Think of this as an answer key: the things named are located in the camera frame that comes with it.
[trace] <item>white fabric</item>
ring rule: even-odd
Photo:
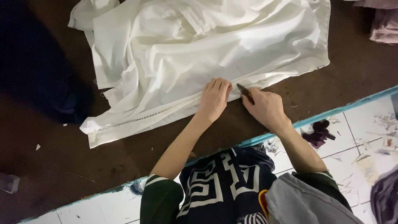
[[[111,109],[80,129],[90,147],[194,114],[211,77],[265,88],[329,64],[328,0],[82,0],[98,88]]]

